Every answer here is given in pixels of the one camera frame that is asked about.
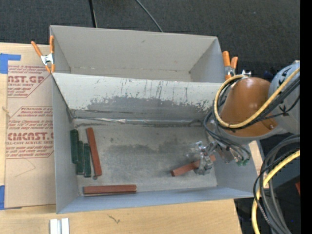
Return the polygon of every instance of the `blue tape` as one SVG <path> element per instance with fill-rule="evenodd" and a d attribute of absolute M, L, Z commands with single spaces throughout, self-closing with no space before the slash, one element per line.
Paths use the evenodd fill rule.
<path fill-rule="evenodd" d="M 8 73 L 8 62 L 10 60 L 20 60 L 21 55 L 10 55 L 0 53 L 0 74 Z"/>
<path fill-rule="evenodd" d="M 4 210 L 4 185 L 0 186 L 0 210 Z"/>

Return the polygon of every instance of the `red stick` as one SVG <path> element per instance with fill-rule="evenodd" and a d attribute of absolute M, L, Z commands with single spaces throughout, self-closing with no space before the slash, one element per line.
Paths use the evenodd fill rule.
<path fill-rule="evenodd" d="M 136 185 L 103 185 L 83 187 L 83 193 L 85 195 L 135 193 L 136 191 Z"/>
<path fill-rule="evenodd" d="M 198 161 L 195 161 L 195 162 L 192 162 L 190 164 L 187 164 L 185 166 L 181 166 L 179 168 L 176 168 L 174 170 L 171 170 L 171 175 L 172 176 L 179 176 L 179 175 L 182 175 L 184 173 L 187 173 L 193 169 L 196 169 L 199 167 L 199 160 Z"/>
<path fill-rule="evenodd" d="M 93 128 L 87 128 L 87 136 L 90 145 L 90 153 L 93 163 L 94 176 L 93 179 L 97 179 L 98 176 L 102 175 L 101 163 L 98 156 L 98 148 L 96 143 L 96 138 L 94 136 Z"/>

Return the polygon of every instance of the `yellow cable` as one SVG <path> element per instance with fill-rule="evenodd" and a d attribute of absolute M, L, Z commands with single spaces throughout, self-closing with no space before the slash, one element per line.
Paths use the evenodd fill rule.
<path fill-rule="evenodd" d="M 265 177 L 263 181 L 263 186 L 265 187 L 268 182 L 271 180 L 271 178 L 279 172 L 284 166 L 286 166 L 289 162 L 291 162 L 293 159 L 297 158 L 300 156 L 300 150 L 297 152 L 293 153 L 292 155 L 289 155 L 287 158 L 285 158 L 283 161 L 281 161 L 277 166 L 272 169 L 268 175 Z M 257 190 L 257 199 L 260 198 L 260 188 Z M 260 234 L 260 231 L 258 229 L 258 224 L 257 224 L 257 202 L 256 200 L 253 201 L 253 207 L 252 207 L 252 224 L 253 224 L 253 230 L 255 234 Z"/>
<path fill-rule="evenodd" d="M 243 127 L 245 125 L 247 125 L 248 123 L 250 123 L 251 121 L 253 121 L 255 118 L 257 118 L 268 106 L 269 104 L 275 99 L 275 97 L 278 96 L 278 94 L 282 91 L 282 89 L 290 82 L 290 80 L 300 71 L 300 67 L 298 67 L 290 76 L 287 77 L 287 79 L 278 87 L 278 89 L 270 96 L 270 98 L 258 109 L 257 112 L 255 112 L 252 116 L 250 116 L 247 120 L 238 123 L 238 124 L 230 124 L 230 123 L 226 123 L 224 122 L 218 112 L 218 99 L 219 96 L 223 90 L 223 88 L 232 80 L 235 79 L 239 79 L 239 78 L 243 78 L 246 77 L 244 75 L 238 75 L 238 76 L 233 76 L 232 78 L 226 80 L 221 87 L 219 88 L 219 90 L 217 91 L 217 94 L 214 98 L 214 115 L 217 119 L 217 121 L 220 123 L 221 126 L 223 127 L 228 127 L 228 128 L 239 128 L 239 127 Z"/>

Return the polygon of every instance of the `wooden table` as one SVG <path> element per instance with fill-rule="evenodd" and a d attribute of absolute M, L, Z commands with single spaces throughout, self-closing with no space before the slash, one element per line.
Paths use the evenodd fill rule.
<path fill-rule="evenodd" d="M 56 214 L 55 205 L 0 211 L 0 234 L 48 234 L 69 218 L 70 234 L 242 234 L 232 199 Z"/>

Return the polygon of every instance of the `gray carpet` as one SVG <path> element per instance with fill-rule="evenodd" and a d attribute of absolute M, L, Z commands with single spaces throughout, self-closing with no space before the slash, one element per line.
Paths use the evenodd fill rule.
<path fill-rule="evenodd" d="M 98 28 L 160 31 L 136 0 L 92 1 Z M 217 36 L 222 51 L 238 56 L 239 73 L 262 78 L 300 59 L 300 0 L 139 1 L 164 32 Z M 50 25 L 93 27 L 88 0 L 0 0 L 0 42 L 47 44 Z M 281 138 L 266 139 L 263 147 L 270 150 Z M 250 202 L 237 205 L 244 233 L 253 233 Z"/>

